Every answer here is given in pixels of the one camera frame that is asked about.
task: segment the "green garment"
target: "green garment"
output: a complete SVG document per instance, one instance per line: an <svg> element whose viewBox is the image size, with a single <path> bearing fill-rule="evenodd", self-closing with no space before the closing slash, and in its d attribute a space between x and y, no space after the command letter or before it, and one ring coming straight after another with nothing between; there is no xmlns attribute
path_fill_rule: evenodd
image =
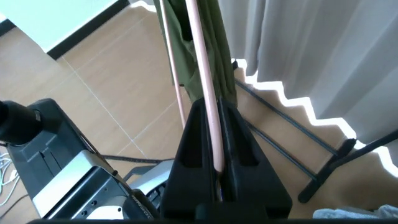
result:
<svg viewBox="0 0 398 224"><path fill-rule="evenodd" d="M155 0L154 4L165 39L159 0ZM190 100L194 102L203 97L203 90L187 7L184 0L164 0L164 4L178 81L185 87ZM222 96L236 104L231 54L218 1L199 0L197 4L216 97Z"/></svg>

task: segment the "baseboard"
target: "baseboard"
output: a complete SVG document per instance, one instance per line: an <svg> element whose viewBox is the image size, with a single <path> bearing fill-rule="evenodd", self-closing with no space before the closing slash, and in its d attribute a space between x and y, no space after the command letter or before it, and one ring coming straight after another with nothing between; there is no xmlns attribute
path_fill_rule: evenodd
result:
<svg viewBox="0 0 398 224"><path fill-rule="evenodd" d="M112 6L101 12L98 16L96 16L83 27L78 29L71 36L63 40L50 51L48 51L47 54L54 60L60 58L62 55L64 55L74 46L79 44L80 41L89 36L92 32L101 27L105 22L110 20L113 16L122 11L128 5L130 5L129 0L116 1Z"/></svg>
<svg viewBox="0 0 398 224"><path fill-rule="evenodd" d="M12 30L15 25L8 19L0 22L0 37L6 34L8 31Z"/></svg>

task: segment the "tile floor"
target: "tile floor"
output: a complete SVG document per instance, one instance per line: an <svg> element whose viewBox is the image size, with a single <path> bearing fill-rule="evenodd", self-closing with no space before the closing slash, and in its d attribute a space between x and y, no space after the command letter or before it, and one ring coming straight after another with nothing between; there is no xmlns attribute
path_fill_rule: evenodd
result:
<svg viewBox="0 0 398 224"><path fill-rule="evenodd" d="M242 69L236 70L236 76L242 79ZM238 109L245 118L311 170L319 171L329 153L239 87L237 91ZM304 108L284 107L276 92L255 91L332 146L337 148L345 139L337 126L312 126ZM175 155L182 127L167 53L157 16L144 8L127 7L57 61L19 29L0 37L0 100L28 105L44 97L55 99L102 154L156 159ZM186 94L183 100L188 114ZM325 207L398 206L398 181L382 168L375 154L338 169L309 203L301 204L297 195L309 178L268 143L255 138L294 201L290 218L310 218L314 209ZM137 165L110 164L121 175ZM8 185L0 201L9 191ZM0 214L24 194L19 182ZM2 223L27 223L35 218L32 202L25 198Z"/></svg>

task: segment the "cable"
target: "cable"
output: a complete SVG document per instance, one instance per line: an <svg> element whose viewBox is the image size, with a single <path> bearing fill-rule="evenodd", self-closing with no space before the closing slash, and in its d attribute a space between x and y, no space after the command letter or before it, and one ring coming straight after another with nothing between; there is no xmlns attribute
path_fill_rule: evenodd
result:
<svg viewBox="0 0 398 224"><path fill-rule="evenodd" d="M27 194L25 194L24 196L22 196L22 197L20 197L18 200L16 200L1 216L0 216L0 220L2 219L2 218L4 218L4 216L6 216L7 215L7 213L9 213L10 211L11 211L11 209L12 208L14 208L14 206L19 202L19 201L21 201L22 199L24 199L24 198L26 198L28 195Z"/></svg>
<svg viewBox="0 0 398 224"><path fill-rule="evenodd" d="M111 159L117 161L147 163L147 164L160 164L163 161L171 160L171 159L140 159L140 158L131 158L126 156L112 156L112 155L103 155L103 157L105 159Z"/></svg>

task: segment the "gray curtain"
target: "gray curtain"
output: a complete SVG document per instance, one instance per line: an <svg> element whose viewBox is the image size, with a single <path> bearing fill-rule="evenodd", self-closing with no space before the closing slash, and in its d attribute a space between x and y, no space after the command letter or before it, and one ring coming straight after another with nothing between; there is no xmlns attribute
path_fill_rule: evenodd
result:
<svg viewBox="0 0 398 224"><path fill-rule="evenodd" d="M398 128L398 1L219 0L232 58L246 75L308 96L363 143ZM387 147L398 165L398 141Z"/></svg>

